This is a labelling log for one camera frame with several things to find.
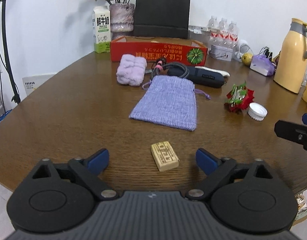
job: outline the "black stand pole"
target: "black stand pole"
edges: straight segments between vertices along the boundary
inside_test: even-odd
[[[10,60],[8,55],[8,48],[7,48],[7,37],[6,37],[6,0],[1,0],[2,2],[2,8],[1,8],[1,28],[3,31],[3,46],[4,46],[4,56],[5,56],[5,62],[6,62],[6,69],[9,75],[10,84],[12,85],[12,91],[14,93],[14,96],[12,97],[12,101],[15,101],[15,103],[20,103],[20,96],[18,94],[18,90],[16,88],[15,81],[12,76],[12,69],[10,66]]]

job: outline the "green pumpkin picture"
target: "green pumpkin picture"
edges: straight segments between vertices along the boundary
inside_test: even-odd
[[[203,57],[204,57],[203,51],[198,48],[191,49],[187,54],[187,60],[192,65],[197,65],[200,62],[202,62]]]

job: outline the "white floor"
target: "white floor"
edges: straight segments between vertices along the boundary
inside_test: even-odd
[[[7,215],[6,204],[12,192],[0,185],[0,240],[5,239],[14,229]],[[291,231],[301,240],[307,240],[307,219],[294,227]]]

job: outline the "coiled cable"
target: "coiled cable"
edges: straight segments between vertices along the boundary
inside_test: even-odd
[[[180,68],[183,70],[183,74],[181,76],[179,76],[180,78],[186,78],[189,75],[189,70],[187,68],[187,66],[185,64],[182,64],[180,62],[170,62],[170,63],[166,63],[162,66],[162,68],[164,70],[166,69],[170,69],[170,68]],[[159,68],[154,68],[153,71],[151,72],[151,78],[153,79],[155,76],[159,75]]]

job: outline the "wooden table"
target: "wooden table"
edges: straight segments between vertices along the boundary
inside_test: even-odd
[[[220,89],[197,86],[212,99],[196,96],[198,124],[190,132],[128,119],[145,91],[119,85],[118,63],[111,63],[108,54],[91,53],[78,60],[25,98],[0,124],[0,183],[14,190],[42,158],[62,163],[105,147],[110,164],[101,178],[115,189],[184,191],[205,177],[195,164],[195,152],[203,147],[238,162],[265,159],[295,193],[307,187],[307,152],[277,138],[273,130],[279,119],[301,123],[307,113],[301,96],[235,61],[208,59],[206,65],[231,76]],[[225,95],[234,83],[245,80],[255,90],[254,101],[268,110],[262,122],[224,109]],[[180,166],[159,172],[150,145],[166,140]]]

